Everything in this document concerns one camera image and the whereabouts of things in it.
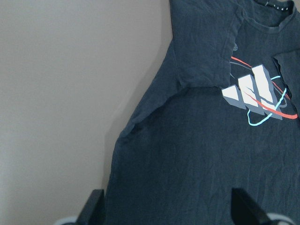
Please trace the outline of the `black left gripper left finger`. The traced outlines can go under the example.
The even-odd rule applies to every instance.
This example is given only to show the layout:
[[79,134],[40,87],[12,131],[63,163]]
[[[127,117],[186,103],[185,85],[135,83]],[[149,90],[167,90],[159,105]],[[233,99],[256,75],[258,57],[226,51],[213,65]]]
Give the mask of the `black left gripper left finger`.
[[80,212],[77,225],[103,225],[105,221],[105,194],[103,189],[91,192],[87,202]]

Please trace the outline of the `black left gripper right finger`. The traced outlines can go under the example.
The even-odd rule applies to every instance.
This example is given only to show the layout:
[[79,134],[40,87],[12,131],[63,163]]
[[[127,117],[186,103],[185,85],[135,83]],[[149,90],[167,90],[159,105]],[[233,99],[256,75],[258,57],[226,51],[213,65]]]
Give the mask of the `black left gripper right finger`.
[[232,188],[231,218],[235,225],[269,225],[265,211],[242,188]]

